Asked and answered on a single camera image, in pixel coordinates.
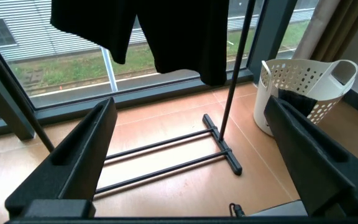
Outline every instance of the white laundry basket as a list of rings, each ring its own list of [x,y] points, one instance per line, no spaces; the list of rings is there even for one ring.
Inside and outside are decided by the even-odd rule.
[[[303,59],[262,61],[254,108],[255,122],[261,130],[272,135],[264,109],[270,95],[278,96],[278,89],[283,89],[317,100],[308,115],[317,124],[351,89],[357,74],[358,66],[350,60],[329,63]]]

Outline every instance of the white pole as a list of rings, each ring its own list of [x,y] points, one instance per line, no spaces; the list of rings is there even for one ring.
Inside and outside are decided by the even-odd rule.
[[[115,93],[118,91],[118,88],[116,83],[116,77],[114,77],[114,71],[112,70],[112,64],[111,64],[109,52],[104,47],[100,47],[100,49],[102,50],[103,60],[106,66],[107,75],[110,80],[111,90],[113,93]]]

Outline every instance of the corrugated metal wall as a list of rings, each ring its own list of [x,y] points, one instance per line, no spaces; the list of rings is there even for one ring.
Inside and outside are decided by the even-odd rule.
[[[97,49],[99,46],[49,24],[50,0],[0,0],[0,19],[4,19],[17,45],[0,47],[7,61],[46,57]],[[314,9],[296,10],[291,22],[310,20]],[[252,17],[251,27],[259,15]],[[231,17],[228,30],[241,29],[244,16]],[[141,29],[133,29],[130,44],[145,42]]]

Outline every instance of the brown curtain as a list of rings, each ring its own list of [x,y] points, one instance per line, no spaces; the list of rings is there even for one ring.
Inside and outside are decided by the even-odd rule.
[[[332,62],[358,30],[358,0],[320,0],[293,58]]]

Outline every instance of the hanging garment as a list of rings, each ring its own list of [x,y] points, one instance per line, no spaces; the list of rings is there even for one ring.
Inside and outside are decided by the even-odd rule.
[[[223,85],[228,9],[228,0],[52,0],[50,22],[124,64],[137,16],[158,72],[189,69],[207,85]]]

